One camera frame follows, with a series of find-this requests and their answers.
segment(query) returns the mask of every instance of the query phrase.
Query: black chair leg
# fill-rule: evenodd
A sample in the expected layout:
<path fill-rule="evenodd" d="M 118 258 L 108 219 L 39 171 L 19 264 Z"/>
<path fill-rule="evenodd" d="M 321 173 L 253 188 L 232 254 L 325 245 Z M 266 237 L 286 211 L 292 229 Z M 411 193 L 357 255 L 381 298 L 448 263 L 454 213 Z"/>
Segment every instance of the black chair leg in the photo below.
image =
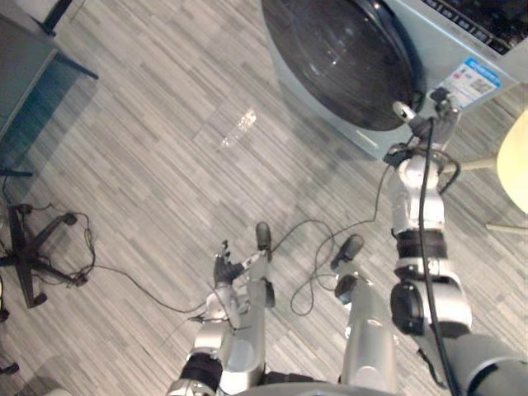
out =
<path fill-rule="evenodd" d="M 67 213 L 62 216 L 55 217 L 51 223 L 45 226 L 27 245 L 24 249 L 24 253 L 27 256 L 36 255 L 40 247 L 46 242 L 50 235 L 62 224 L 74 225 L 77 222 L 77 218 L 74 214 Z"/>
<path fill-rule="evenodd" d="M 20 281 L 20 287 L 22 289 L 22 294 L 26 300 L 27 308 L 34 308 L 38 305 L 43 304 L 48 298 L 44 293 L 40 293 L 37 296 L 34 296 L 33 293 L 33 276 L 31 275 L 31 266 L 25 262 L 18 262 L 15 265 L 16 274 L 18 275 L 18 280 Z"/>
<path fill-rule="evenodd" d="M 86 281 L 83 282 L 83 279 L 81 278 L 76 279 L 71 276 L 68 276 L 64 274 L 63 272 L 56 270 L 52 266 L 46 264 L 45 262 L 42 262 L 41 260 L 34 260 L 34 261 L 31 260 L 30 264 L 34 270 L 52 275 L 55 278 L 61 281 L 64 281 L 66 283 L 69 283 L 71 285 L 80 286 L 79 283 L 82 283 L 82 284 L 86 283 Z"/>

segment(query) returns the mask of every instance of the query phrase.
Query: black cable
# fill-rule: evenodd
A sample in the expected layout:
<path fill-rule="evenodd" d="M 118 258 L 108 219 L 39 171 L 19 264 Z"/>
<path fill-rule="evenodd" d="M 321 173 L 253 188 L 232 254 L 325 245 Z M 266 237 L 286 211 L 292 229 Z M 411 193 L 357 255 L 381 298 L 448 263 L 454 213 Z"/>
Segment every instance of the black cable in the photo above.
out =
<path fill-rule="evenodd" d="M 445 372 L 445 379 L 449 386 L 450 392 L 453 396 L 458 396 L 460 394 L 458 389 L 458 384 L 453 376 L 453 372 L 450 368 L 449 359 L 447 357 L 446 345 L 444 344 L 444 339 L 442 337 L 440 324 L 438 323 L 438 315 L 436 313 L 436 303 L 435 297 L 432 289 L 432 280 L 431 273 L 429 272 L 429 261 L 427 260 L 426 252 L 426 230 L 425 223 L 423 218 L 425 203 L 426 203 L 426 194 L 427 194 L 427 180 L 429 178 L 429 169 L 431 167 L 431 146 L 432 146 L 432 134 L 435 129 L 436 120 L 431 118 L 431 130 L 429 131 L 427 137 L 427 149 L 426 149 L 426 161 L 423 171 L 423 180 L 422 180 L 422 189 L 420 190 L 420 204 L 418 211 L 418 226 L 420 230 L 420 245 L 422 250 L 422 262 L 423 262 L 423 275 L 426 282 L 427 290 L 427 302 L 429 303 L 429 310 L 431 311 L 431 328 L 435 336 L 436 345 L 438 347 L 438 353 L 440 355 L 441 364 Z"/>
<path fill-rule="evenodd" d="M 282 245 L 282 243 L 296 230 L 298 229 L 299 227 L 301 227 L 302 225 L 304 224 L 307 224 L 307 223 L 317 223 L 317 224 L 324 224 L 325 227 L 330 231 L 330 234 L 319 244 L 318 246 L 318 249 L 315 253 L 315 257 L 314 257 L 314 260 L 313 260 L 313 270 L 310 272 L 309 274 L 309 277 L 294 291 L 294 293 L 291 295 L 291 298 L 290 298 L 290 309 L 291 311 L 298 315 L 298 316 L 307 316 L 309 315 L 312 310 L 314 309 L 314 304 L 315 304 L 315 301 L 314 301 L 314 280 L 317 280 L 317 282 L 319 283 L 319 285 L 321 285 L 321 287 L 323 287 L 325 290 L 328 290 L 328 291 L 333 291 L 333 289 L 330 289 L 324 285 L 321 284 L 320 282 L 320 278 L 321 277 L 324 277 L 324 276 L 333 276 L 335 277 L 335 274 L 318 274 L 318 270 L 324 266 L 327 262 L 328 262 L 328 259 L 332 256 L 332 251 L 333 251 L 333 247 L 335 246 L 335 237 L 341 233 L 344 233 L 346 231 L 348 231 L 349 229 L 352 229 L 354 227 L 358 227 L 360 225 L 363 225 L 363 224 L 369 224 L 369 223 L 374 223 L 377 219 L 377 216 L 378 216 L 378 209 L 379 209 L 379 206 L 380 206 L 380 195 L 381 195 L 381 188 L 384 184 L 384 179 L 385 177 L 387 176 L 387 172 L 389 171 L 389 168 L 390 166 L 387 166 L 384 171 L 383 171 L 383 174 L 381 176 L 381 179 L 379 180 L 379 184 L 378 184 L 378 188 L 377 188 L 377 191 L 376 191 L 376 197 L 375 197 L 375 205 L 374 205 L 374 211 L 373 211 L 373 214 L 372 214 L 372 217 L 370 219 L 366 219 L 366 220 L 362 220 L 362 221 L 358 221 L 354 224 L 349 224 L 347 225 L 346 227 L 343 227 L 342 229 L 339 229 L 338 231 L 336 231 L 335 233 L 332 233 L 330 227 L 322 222 L 321 220 L 316 220 L 316 219 L 306 219 L 304 221 L 301 221 L 300 223 L 298 223 L 297 225 L 295 225 L 276 245 L 275 247 L 272 249 L 272 251 L 274 252 L 276 249 L 279 248 L 280 245 Z M 328 241 L 332 241 L 332 248 L 330 249 L 330 251 L 328 252 L 328 255 L 324 258 L 324 260 L 322 260 L 321 262 L 318 261 L 318 257 L 319 257 L 319 253 L 321 252 L 321 249 L 323 249 L 324 245 L 328 242 Z M 309 293 L 310 293 L 310 300 L 309 300 L 309 307 L 308 309 L 306 309 L 305 311 L 299 311 L 295 308 L 295 298 L 297 297 L 297 295 L 302 291 L 302 289 L 304 287 L 306 287 L 306 285 L 308 285 L 309 287 Z"/>
<path fill-rule="evenodd" d="M 39 210 L 47 210 L 48 208 L 52 208 L 52 209 L 55 209 L 56 211 L 58 211 L 59 213 L 63 213 L 61 210 L 57 209 L 57 207 L 54 206 L 51 203 L 49 203 L 47 206 L 44 206 L 42 208 L 33 208 L 33 210 L 37 210 L 37 211 L 39 211 Z M 93 244 L 93 233 L 92 233 L 92 229 L 90 227 L 90 217 L 87 214 L 82 213 L 82 212 L 67 212 L 67 213 L 70 213 L 71 215 L 75 215 L 77 217 L 78 216 L 83 217 L 86 220 L 86 226 L 84 228 L 84 233 L 83 233 L 84 234 L 84 242 L 86 243 L 88 251 L 90 252 L 90 254 L 92 256 L 92 259 L 91 259 L 89 264 L 87 264 L 86 266 L 81 267 L 81 269 L 79 269 L 78 271 L 70 273 L 69 276 L 71 276 L 74 279 L 75 278 L 79 278 L 81 276 L 86 277 L 86 276 L 88 276 L 88 274 L 90 274 L 93 271 L 94 268 L 101 268 L 102 270 L 112 271 L 112 272 L 115 272 L 115 273 L 118 273 L 118 274 L 121 274 L 121 275 L 125 276 L 139 290 L 141 290 L 150 299 L 152 299 L 156 304 L 159 304 L 159 305 L 161 305 L 162 307 L 164 307 L 166 309 L 170 309 L 171 311 L 178 312 L 179 314 L 189 314 L 189 313 L 194 312 L 197 309 L 199 309 L 199 308 L 201 308 L 201 307 L 203 307 L 205 305 L 205 303 L 201 303 L 200 305 L 197 305 L 195 308 L 192 308 L 192 309 L 179 309 L 179 308 L 172 307 L 171 305 L 163 303 L 160 299 L 158 299 L 156 296 L 154 296 L 150 291 L 146 290 L 136 279 L 134 279 L 131 275 L 129 275 L 125 271 L 118 270 L 118 269 L 115 269 L 115 268 L 111 268 L 111 267 L 108 267 L 108 266 L 96 265 L 97 254 L 96 254 L 95 245 Z M 45 261 L 48 266 L 51 266 L 51 260 L 50 260 L 49 257 L 44 256 L 44 255 L 40 255 L 39 259 Z M 46 285 L 58 286 L 58 285 L 63 285 L 63 284 L 66 283 L 65 281 L 50 282 L 49 280 L 46 280 L 40 274 L 32 274 L 32 275 L 35 278 L 37 278 L 39 281 L 45 283 Z"/>
<path fill-rule="evenodd" d="M 125 271 L 122 271 L 122 270 L 117 270 L 115 268 L 111 268 L 109 266 L 101 266 L 99 264 L 94 264 L 92 266 L 92 268 L 101 268 L 102 270 L 106 270 L 106 271 L 111 271 L 111 272 L 115 272 L 117 274 L 120 274 L 122 276 L 125 276 L 129 281 L 131 281 L 138 289 L 140 289 L 143 293 L 145 293 L 150 299 L 152 299 L 153 301 L 156 302 L 156 304 L 159 304 L 161 305 L 162 307 L 166 308 L 166 309 L 169 309 L 171 311 L 174 311 L 174 312 L 178 312 L 179 314 L 190 314 L 191 312 L 194 312 L 196 311 L 197 309 L 200 309 L 201 307 L 203 307 L 205 305 L 205 302 L 197 305 L 196 307 L 194 308 L 190 308 L 190 309 L 178 309 L 178 308 L 174 308 L 168 304 L 165 304 L 163 303 L 160 299 L 158 299 L 155 295 L 153 295 L 150 291 L 148 291 L 147 289 L 145 289 L 136 279 L 134 279 L 132 276 L 130 276 L 128 273 L 126 273 Z"/>
<path fill-rule="evenodd" d="M 453 173 L 449 181 L 440 189 L 440 195 L 444 194 L 449 189 L 449 187 L 453 185 L 453 183 L 456 181 L 456 179 L 458 179 L 460 173 L 462 172 L 462 167 L 460 166 L 460 163 L 458 161 L 451 158 L 447 154 L 444 154 L 444 155 L 448 157 L 451 163 L 455 165 L 455 172 Z"/>

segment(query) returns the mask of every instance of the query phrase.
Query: robotic arm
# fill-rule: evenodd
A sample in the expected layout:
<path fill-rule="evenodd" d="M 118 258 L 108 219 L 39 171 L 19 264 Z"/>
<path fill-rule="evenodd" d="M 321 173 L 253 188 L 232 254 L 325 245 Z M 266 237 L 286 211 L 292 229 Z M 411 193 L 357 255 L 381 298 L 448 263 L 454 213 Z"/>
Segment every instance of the robotic arm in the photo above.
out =
<path fill-rule="evenodd" d="M 391 294 L 393 322 L 418 344 L 436 382 L 453 382 L 453 394 L 522 394 L 528 389 L 525 357 L 493 337 L 470 332 L 471 308 L 447 257 L 444 205 L 438 192 L 438 175 L 445 165 L 440 150 L 459 112 L 447 91 L 433 92 L 433 98 L 438 117 L 429 120 L 402 103 L 394 105 L 419 143 L 414 148 L 396 146 L 385 158 L 396 168 L 389 184 L 399 255 L 395 273 L 400 279 Z"/>
<path fill-rule="evenodd" d="M 443 235 L 441 193 L 446 188 L 438 186 L 443 167 L 452 161 L 442 149 L 460 114 L 451 105 L 448 91 L 440 88 L 431 97 L 437 117 L 427 120 L 403 103 L 394 105 L 416 142 L 396 145 L 385 157 L 396 169 L 389 185 L 399 255 L 394 271 L 399 283 L 390 302 L 392 322 L 414 339 L 433 379 L 440 386 L 448 384 L 453 395 L 526 394 L 526 358 L 497 339 L 470 330 L 471 308 L 448 259 Z M 290 375 L 279 383 L 262 381 L 266 376 L 264 308 L 274 304 L 274 295 L 266 266 L 253 265 L 271 260 L 270 230 L 260 223 L 257 253 L 231 264 L 225 242 L 216 255 L 214 290 L 200 316 L 202 327 L 167 396 L 213 396 L 220 388 L 225 394 L 242 396 L 397 394 L 391 315 L 372 283 L 351 263 L 357 246 L 353 237 L 347 239 L 331 265 L 339 280 L 335 295 L 351 310 L 339 384 L 305 382 L 309 377 L 301 383 L 301 376 Z M 233 290 L 233 280 L 250 266 L 247 286 L 251 287 L 244 307 Z"/>

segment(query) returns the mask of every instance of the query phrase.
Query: wooden floor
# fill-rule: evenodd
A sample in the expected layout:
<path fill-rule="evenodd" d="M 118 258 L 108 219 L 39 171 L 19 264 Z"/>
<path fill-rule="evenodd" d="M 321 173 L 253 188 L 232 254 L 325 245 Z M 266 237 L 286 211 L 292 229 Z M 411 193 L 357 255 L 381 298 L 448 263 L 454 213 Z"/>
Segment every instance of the wooden floor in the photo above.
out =
<path fill-rule="evenodd" d="M 95 1 L 69 12 L 57 40 L 101 79 L 78 79 L 21 165 L 37 175 L 8 186 L 15 200 L 89 214 L 97 262 L 182 308 L 208 293 L 223 239 L 243 258 L 262 219 L 278 240 L 310 217 L 333 229 L 369 218 L 384 168 L 281 87 L 258 3 Z M 526 96 L 517 88 L 466 113 L 450 152 L 460 160 L 494 154 Z M 473 306 L 474 331 L 527 351 L 526 236 L 483 227 L 526 226 L 526 217 L 490 171 L 464 174 L 445 201 L 450 257 Z M 388 298 L 397 254 L 386 192 L 379 210 L 376 224 L 356 230 L 365 237 L 358 259 Z M 52 214 L 32 215 L 30 226 Z M 89 261 L 80 223 L 46 245 L 65 271 Z M 347 313 L 318 287 L 309 316 L 290 311 L 323 238 L 323 228 L 306 225 L 274 256 L 267 364 L 335 381 Z M 7 395 L 41 395 L 57 384 L 78 396 L 163 395 L 198 328 L 111 272 L 95 270 L 80 289 L 40 285 L 49 301 L 32 310 L 13 269 L 2 277 L 12 316 L 0 326 L 0 355 L 21 367 L 0 377 Z M 296 307 L 308 304 L 306 290 Z M 440 394 L 415 352 L 399 335 L 402 393 Z"/>

